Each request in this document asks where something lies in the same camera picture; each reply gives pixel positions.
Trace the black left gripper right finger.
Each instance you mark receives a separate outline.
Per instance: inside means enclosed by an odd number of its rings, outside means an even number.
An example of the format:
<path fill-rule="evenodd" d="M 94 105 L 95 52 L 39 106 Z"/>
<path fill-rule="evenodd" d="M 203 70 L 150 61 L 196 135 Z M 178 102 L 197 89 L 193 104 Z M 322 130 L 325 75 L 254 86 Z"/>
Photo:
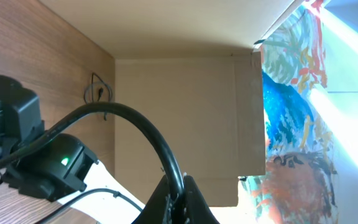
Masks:
<path fill-rule="evenodd" d="M 186 175 L 183 181 L 185 186 L 185 207 L 183 209 L 185 224 L 219 224 L 194 178 Z"/>

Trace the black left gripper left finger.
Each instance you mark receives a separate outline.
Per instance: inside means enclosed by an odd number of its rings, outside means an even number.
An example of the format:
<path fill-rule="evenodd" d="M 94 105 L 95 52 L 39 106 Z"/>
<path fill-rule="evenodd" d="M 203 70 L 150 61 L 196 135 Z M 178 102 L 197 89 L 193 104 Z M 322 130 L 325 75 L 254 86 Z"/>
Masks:
<path fill-rule="evenodd" d="M 162 177 L 143 211 L 132 224 L 167 224 L 170 219 L 170 191 L 166 175 Z"/>

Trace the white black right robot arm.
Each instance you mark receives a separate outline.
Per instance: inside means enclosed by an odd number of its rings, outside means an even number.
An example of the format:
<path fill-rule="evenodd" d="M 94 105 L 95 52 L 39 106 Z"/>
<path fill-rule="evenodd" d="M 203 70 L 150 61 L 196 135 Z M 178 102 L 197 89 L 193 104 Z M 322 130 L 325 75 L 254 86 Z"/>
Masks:
<path fill-rule="evenodd" d="M 17 80 L 0 75 L 0 159 L 7 158 L 40 139 L 45 132 L 40 117 L 38 96 Z M 117 190 L 108 187 L 91 189 L 86 175 L 99 163 L 96 155 L 79 139 L 57 134 L 38 151 L 10 163 L 0 182 L 7 183 L 22 195 L 63 200 L 64 204 L 41 219 L 47 223 L 79 200 L 95 193 L 106 193 L 119 203 L 142 207 Z"/>

